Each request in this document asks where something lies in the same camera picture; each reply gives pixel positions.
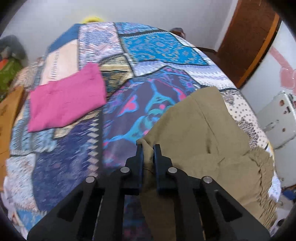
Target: metal pin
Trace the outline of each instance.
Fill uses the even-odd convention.
[[[209,176],[205,176],[203,178],[203,180],[204,180],[205,183],[211,183],[213,181],[213,179],[211,177],[209,177]]]
[[[120,168],[120,171],[122,173],[128,173],[129,172],[129,168],[128,167],[122,167],[122,168]]]
[[[168,169],[168,172],[169,172],[169,173],[176,173],[176,172],[177,172],[177,168],[175,168],[175,167],[170,167],[170,168]]]
[[[85,179],[85,181],[87,182],[87,183],[93,183],[94,182],[94,177],[93,176],[88,176],[86,179]]]

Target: khaki fabric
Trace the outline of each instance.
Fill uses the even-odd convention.
[[[266,228],[275,220],[268,197],[273,160],[263,149],[250,150],[249,137],[229,115],[216,87],[192,93],[171,107],[148,134],[137,140],[144,150],[140,202],[155,241],[176,240],[173,201],[156,193],[153,145],[189,176],[211,176]]]
[[[23,96],[24,87],[18,86],[0,103],[0,191],[3,191],[3,181],[6,176],[5,161],[9,158],[9,144],[11,129],[19,104]]]

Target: green cloth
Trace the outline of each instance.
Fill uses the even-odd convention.
[[[266,228],[275,220],[275,202],[268,197],[273,160],[261,148],[249,147],[249,137],[229,115],[216,87],[192,93],[171,107],[148,134],[137,140],[144,150],[142,211],[155,241],[176,240],[174,206],[158,196],[153,170],[153,146],[189,176],[211,176]]]
[[[0,95],[5,97],[9,84],[21,69],[22,65],[18,60],[15,58],[9,58],[8,63],[0,70]]]

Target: patchwork bedspread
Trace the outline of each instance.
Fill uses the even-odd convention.
[[[135,23],[75,24],[44,57],[14,81],[27,91],[98,63],[108,103],[69,126],[28,133],[29,96],[12,130],[5,197],[18,224],[29,231],[86,176],[123,166],[161,115],[199,88],[216,86],[230,115],[250,136],[250,147],[269,151],[268,140],[240,91],[199,49],[164,30]],[[270,194],[278,199],[276,175]],[[151,240],[139,201],[126,197],[124,240]]]

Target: wooden furniture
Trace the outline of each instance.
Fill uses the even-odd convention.
[[[280,24],[265,0],[239,0],[218,50],[217,65],[240,88],[268,51]]]

